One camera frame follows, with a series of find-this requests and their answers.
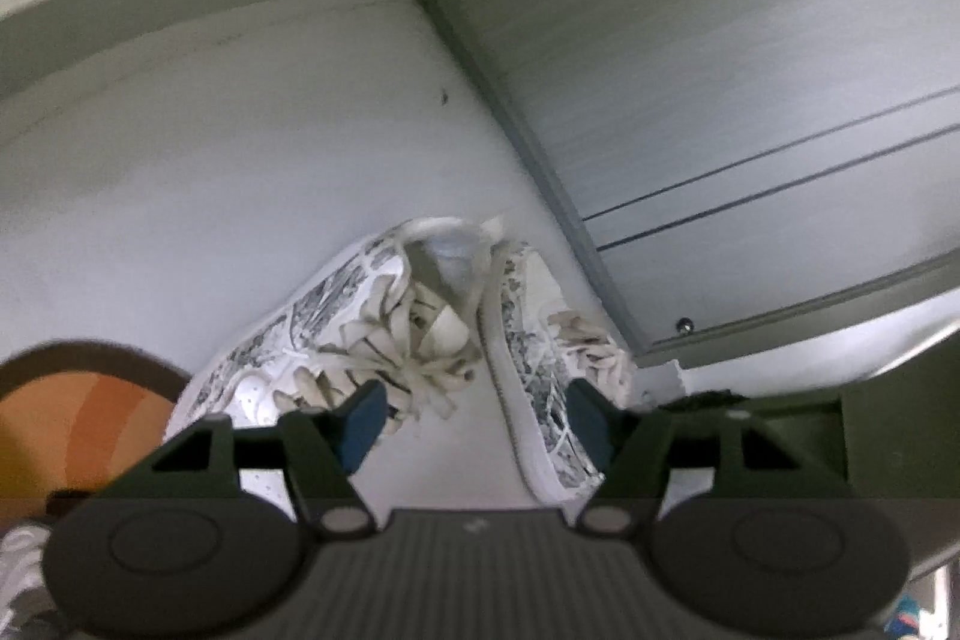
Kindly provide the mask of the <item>grey sneaker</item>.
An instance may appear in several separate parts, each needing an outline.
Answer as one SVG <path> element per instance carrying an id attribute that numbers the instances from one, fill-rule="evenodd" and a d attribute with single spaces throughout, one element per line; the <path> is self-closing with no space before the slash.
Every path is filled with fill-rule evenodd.
<path id="1" fill-rule="evenodd" d="M 2 629 L 13 622 L 13 601 L 43 586 L 43 552 L 50 528 L 41 521 L 21 521 L 2 534 Z"/>

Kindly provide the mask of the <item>grey door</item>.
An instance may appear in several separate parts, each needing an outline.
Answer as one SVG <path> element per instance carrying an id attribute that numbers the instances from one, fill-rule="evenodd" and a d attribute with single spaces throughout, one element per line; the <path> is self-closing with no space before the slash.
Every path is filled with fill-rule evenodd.
<path id="1" fill-rule="evenodd" d="M 958 0 L 418 2 L 648 359 L 957 287 Z"/>

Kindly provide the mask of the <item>orange cat-shaped floor mat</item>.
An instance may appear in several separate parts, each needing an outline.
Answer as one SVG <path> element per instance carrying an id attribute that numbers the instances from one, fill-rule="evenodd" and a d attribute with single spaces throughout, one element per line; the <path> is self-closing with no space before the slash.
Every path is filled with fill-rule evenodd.
<path id="1" fill-rule="evenodd" d="M 2 360 L 2 526 L 55 515 L 158 447 L 189 381 L 137 347 L 65 339 Z"/>

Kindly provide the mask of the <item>white patterned sneaker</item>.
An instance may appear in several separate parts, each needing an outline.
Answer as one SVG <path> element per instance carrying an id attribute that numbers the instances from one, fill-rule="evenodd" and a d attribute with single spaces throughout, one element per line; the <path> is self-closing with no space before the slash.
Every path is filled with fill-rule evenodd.
<path id="1" fill-rule="evenodd" d="M 566 388 L 582 378 L 623 408 L 635 374 L 630 351 L 566 302 L 526 242 L 494 247 L 478 325 L 524 486 L 545 505 L 589 494 L 602 471 L 574 435 Z"/>

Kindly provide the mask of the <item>dark shoe rack frame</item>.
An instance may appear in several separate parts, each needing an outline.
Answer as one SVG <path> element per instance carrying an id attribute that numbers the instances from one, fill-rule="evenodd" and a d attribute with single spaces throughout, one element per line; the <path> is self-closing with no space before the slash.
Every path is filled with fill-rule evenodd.
<path id="1" fill-rule="evenodd" d="M 900 530 L 908 581 L 958 555 L 958 342 L 869 380 L 809 392 L 748 396 L 704 392 L 670 413 L 743 409 L 846 482 Z"/>

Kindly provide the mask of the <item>white sneaker with beige laces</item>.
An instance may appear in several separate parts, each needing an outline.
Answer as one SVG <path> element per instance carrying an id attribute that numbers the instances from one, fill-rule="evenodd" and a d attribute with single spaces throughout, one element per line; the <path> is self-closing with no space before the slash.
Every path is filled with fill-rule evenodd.
<path id="1" fill-rule="evenodd" d="M 500 220 L 441 216 L 350 245 L 187 382 L 164 433 L 210 414 L 272 427 L 334 411 L 368 381 L 387 399 L 377 443 L 457 422 L 482 364 L 478 307 L 501 237 Z"/>

